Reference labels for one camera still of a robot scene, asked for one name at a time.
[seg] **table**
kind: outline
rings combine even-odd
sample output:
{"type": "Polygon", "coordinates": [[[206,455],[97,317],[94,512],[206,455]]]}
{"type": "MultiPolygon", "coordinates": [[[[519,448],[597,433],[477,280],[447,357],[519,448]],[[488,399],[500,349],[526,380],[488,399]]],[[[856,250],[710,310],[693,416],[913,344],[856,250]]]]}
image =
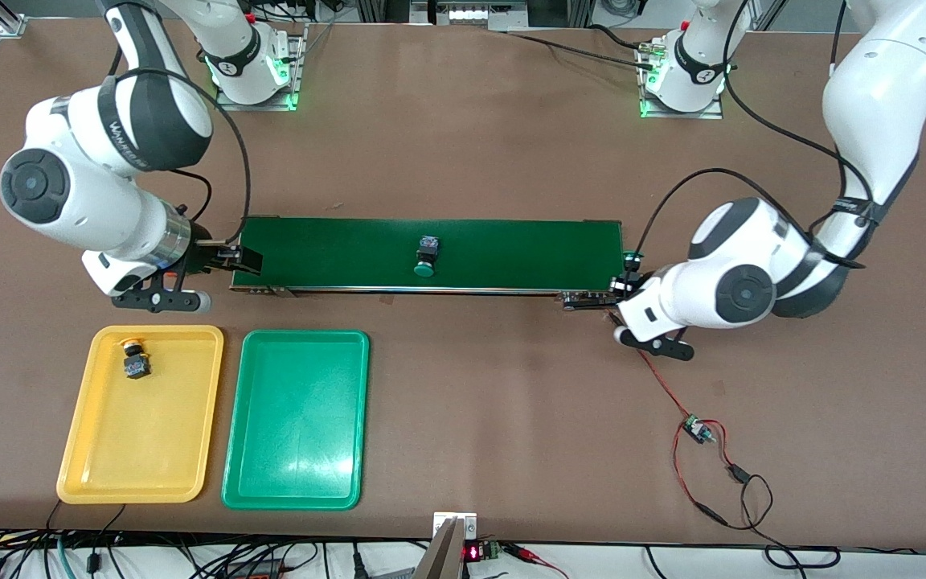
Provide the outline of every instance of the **table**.
{"type": "MultiPolygon", "coordinates": [[[[195,45],[170,33],[187,63],[195,45]]],[[[622,55],[592,31],[545,33],[622,55]]],[[[629,39],[635,39],[629,33],[629,39]]],[[[113,40],[99,19],[34,21],[0,45],[0,167],[45,98],[98,84],[113,40]]],[[[735,82],[760,113],[830,142],[820,114],[830,37],[750,34],[735,82]]],[[[628,68],[469,27],[337,26],[309,56],[297,113],[236,113],[253,212],[400,219],[617,220],[637,239],[659,195],[710,166],[747,173],[802,221],[838,190],[834,162],[725,101],[723,121],[640,120],[628,68]]],[[[241,161],[216,117],[196,170],[215,199],[203,223],[236,226],[241,161]]],[[[194,206],[198,184],[143,187],[194,206]]],[[[683,258],[699,221],[750,195],[690,184],[662,213],[649,266],[683,258]]],[[[55,502],[85,352],[111,323],[212,323],[227,335],[205,488],[133,505],[117,528],[426,536],[431,514],[473,510],[479,532],[541,541],[754,543],[686,501],[670,464],[680,415],[598,312],[547,298],[298,299],[227,291],[201,316],[114,309],[80,252],[16,223],[0,203],[0,527],[40,528],[55,502]],[[372,340],[363,498],[344,513],[235,512],[219,499],[242,338],[257,327],[352,327],[372,340]]],[[[926,132],[920,164],[842,296],[806,320],[693,330],[690,363],[658,366],[684,404],[721,419],[731,455],[768,478],[764,530],[788,544],[926,547],[926,132]]],[[[716,449],[681,448],[697,498],[738,515],[716,449]]],[[[98,528],[114,506],[62,506],[56,527],[98,528]]]]}

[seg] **gray floor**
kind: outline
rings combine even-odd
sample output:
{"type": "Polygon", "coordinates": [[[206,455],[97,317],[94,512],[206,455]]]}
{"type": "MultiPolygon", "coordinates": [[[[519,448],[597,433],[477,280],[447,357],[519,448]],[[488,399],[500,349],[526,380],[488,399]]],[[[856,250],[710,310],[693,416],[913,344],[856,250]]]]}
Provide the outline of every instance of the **gray floor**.
{"type": "MultiPolygon", "coordinates": [[[[8,5],[18,12],[42,18],[42,16],[98,16],[99,8],[95,0],[5,0],[8,5]]],[[[838,16],[838,8],[842,0],[791,0],[775,19],[772,30],[791,32],[824,32],[834,30],[834,22],[838,16]]],[[[634,18],[625,22],[624,18],[606,14],[603,10],[595,11],[596,22],[601,21],[606,26],[621,25],[625,28],[658,28],[666,23],[679,23],[681,19],[694,9],[690,0],[651,0],[647,5],[646,14],[642,18],[634,18]]],[[[855,32],[856,26],[852,18],[846,18],[843,28],[846,32],[855,32]]],[[[103,36],[103,43],[112,43],[113,38],[103,36]]]]}

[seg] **teal cable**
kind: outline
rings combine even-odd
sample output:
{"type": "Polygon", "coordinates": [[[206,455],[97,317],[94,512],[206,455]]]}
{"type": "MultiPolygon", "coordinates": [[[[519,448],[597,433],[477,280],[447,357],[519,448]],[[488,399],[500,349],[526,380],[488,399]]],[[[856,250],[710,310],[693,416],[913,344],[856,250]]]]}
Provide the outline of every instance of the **teal cable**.
{"type": "Polygon", "coordinates": [[[67,579],[77,579],[74,569],[70,569],[70,561],[67,561],[67,551],[63,549],[63,535],[55,538],[55,548],[59,550],[59,562],[63,564],[63,572],[67,574],[67,579]]]}

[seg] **robotic arm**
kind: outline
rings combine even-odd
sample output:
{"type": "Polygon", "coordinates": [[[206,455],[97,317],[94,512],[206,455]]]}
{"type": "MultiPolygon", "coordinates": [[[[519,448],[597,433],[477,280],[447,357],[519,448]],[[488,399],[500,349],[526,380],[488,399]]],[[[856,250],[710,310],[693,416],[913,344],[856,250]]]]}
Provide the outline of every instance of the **robotic arm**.
{"type": "MultiPolygon", "coordinates": [[[[260,102],[286,84],[273,74],[284,33],[264,23],[250,26],[234,3],[166,5],[191,27],[231,99],[260,102]]],[[[23,148],[2,169],[0,197],[29,228],[84,249],[84,267],[115,305],[204,311],[208,296],[181,290],[184,274],[258,273],[261,257],[210,241],[209,231],[133,181],[142,172],[201,160],[212,122],[199,95],[179,78],[137,74],[151,68],[186,76],[154,8],[143,0],[100,0],[100,7],[135,74],[34,106],[23,148]],[[178,276],[170,290],[162,283],[168,272],[178,276]]]]}
{"type": "Polygon", "coordinates": [[[687,344],[666,333],[747,326],[771,312],[807,318],[841,292],[849,268],[838,257],[853,260],[863,252],[903,190],[926,118],[926,0],[851,6],[854,18],[862,8],[861,28],[870,29],[828,81],[823,113],[839,153],[870,184],[871,198],[842,169],[842,193],[814,238],[789,227],[767,201],[724,204],[695,231],[688,261],[629,287],[617,341],[688,359],[687,344]],[[682,346],[684,355],[672,353],[682,346]]]}

